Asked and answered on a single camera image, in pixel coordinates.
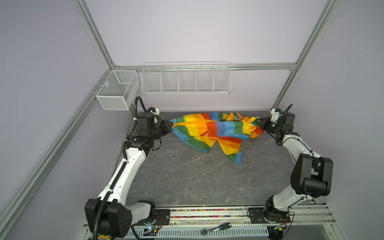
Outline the rainbow striped jacket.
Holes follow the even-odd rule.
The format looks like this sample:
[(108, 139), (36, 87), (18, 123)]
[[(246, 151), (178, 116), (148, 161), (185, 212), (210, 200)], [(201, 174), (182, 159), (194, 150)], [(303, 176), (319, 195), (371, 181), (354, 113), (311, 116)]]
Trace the rainbow striped jacket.
[(224, 154), (234, 163), (243, 160), (242, 141), (264, 134), (259, 117), (239, 113), (201, 113), (172, 119), (172, 132), (185, 144), (205, 153), (218, 143)]

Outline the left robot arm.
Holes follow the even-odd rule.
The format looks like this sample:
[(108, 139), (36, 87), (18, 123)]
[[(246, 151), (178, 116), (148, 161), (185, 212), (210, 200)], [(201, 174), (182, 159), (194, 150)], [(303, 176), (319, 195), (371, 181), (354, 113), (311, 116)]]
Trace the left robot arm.
[(172, 125), (161, 119), (158, 109), (147, 109), (141, 97), (135, 98), (133, 127), (122, 143), (122, 160), (99, 196), (85, 204), (93, 240), (100, 235), (112, 240), (123, 238), (137, 223), (156, 222), (154, 202), (138, 201), (127, 206), (127, 196), (140, 166), (150, 151), (156, 151), (155, 141), (169, 134)]

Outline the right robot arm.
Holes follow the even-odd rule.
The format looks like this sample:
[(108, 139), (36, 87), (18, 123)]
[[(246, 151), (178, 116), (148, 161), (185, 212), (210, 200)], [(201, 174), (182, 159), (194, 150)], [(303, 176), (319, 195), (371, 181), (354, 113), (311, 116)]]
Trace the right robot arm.
[(271, 115), (263, 118), (259, 126), (272, 136), (279, 147), (288, 150), (295, 160), (290, 185), (265, 204), (264, 217), (274, 223), (283, 220), (290, 209), (304, 201), (328, 196), (331, 192), (334, 163), (316, 153), (294, 132), (295, 114), (289, 110), (271, 109)]

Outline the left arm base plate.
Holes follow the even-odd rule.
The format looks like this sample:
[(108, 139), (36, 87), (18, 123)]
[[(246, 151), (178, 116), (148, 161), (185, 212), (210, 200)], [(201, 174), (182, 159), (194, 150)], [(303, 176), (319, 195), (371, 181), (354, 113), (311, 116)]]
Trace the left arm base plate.
[(171, 220), (170, 209), (156, 209), (154, 214), (151, 214), (147, 219), (140, 220), (134, 226), (168, 226)]

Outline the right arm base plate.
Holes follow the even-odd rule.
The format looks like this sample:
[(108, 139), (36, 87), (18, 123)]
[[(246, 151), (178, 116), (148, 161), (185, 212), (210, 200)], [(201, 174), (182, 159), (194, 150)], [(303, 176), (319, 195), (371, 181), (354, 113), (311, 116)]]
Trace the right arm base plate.
[(272, 210), (267, 213), (265, 208), (262, 207), (249, 208), (247, 216), (252, 224), (283, 224), (292, 222), (289, 212)]

